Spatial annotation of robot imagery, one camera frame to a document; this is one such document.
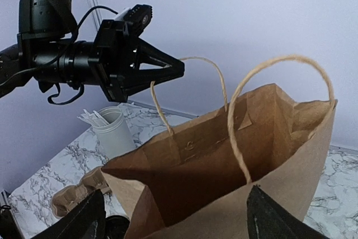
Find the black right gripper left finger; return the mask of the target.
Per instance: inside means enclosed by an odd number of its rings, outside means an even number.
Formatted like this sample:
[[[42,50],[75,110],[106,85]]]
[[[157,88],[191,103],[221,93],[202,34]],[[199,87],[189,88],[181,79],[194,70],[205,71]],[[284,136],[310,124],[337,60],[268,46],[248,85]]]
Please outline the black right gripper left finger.
[[[65,217],[34,236],[34,239],[104,238],[106,212],[103,194],[96,190]]]

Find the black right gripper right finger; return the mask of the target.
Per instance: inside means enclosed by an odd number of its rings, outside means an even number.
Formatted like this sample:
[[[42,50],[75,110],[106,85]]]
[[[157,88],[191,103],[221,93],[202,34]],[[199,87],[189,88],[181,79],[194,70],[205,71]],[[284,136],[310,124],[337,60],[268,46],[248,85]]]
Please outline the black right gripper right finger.
[[[250,239],[326,238],[296,219],[257,185],[247,198],[247,230]]]

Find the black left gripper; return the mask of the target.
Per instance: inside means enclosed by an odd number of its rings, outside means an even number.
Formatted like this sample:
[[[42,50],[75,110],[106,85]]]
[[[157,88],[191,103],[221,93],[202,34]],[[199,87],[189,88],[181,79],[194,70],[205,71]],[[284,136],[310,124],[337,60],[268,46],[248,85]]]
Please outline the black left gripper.
[[[184,75],[182,61],[129,34],[125,22],[103,20],[94,41],[78,40],[82,23],[72,0],[20,0],[16,85],[34,78],[42,92],[62,83],[83,95],[100,86],[112,102]],[[149,64],[160,69],[139,69]]]

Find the brown paper takeout bag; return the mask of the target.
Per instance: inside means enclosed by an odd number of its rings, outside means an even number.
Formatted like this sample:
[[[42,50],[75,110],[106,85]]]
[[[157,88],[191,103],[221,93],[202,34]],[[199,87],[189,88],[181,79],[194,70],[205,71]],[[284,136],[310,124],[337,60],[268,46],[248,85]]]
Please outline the brown paper takeout bag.
[[[327,101],[296,102],[258,72],[295,60],[314,67]],[[222,108],[169,126],[102,168],[126,215],[125,238],[249,238],[247,198],[259,186],[303,222],[331,142],[337,100],[326,71],[300,55],[251,70]]]

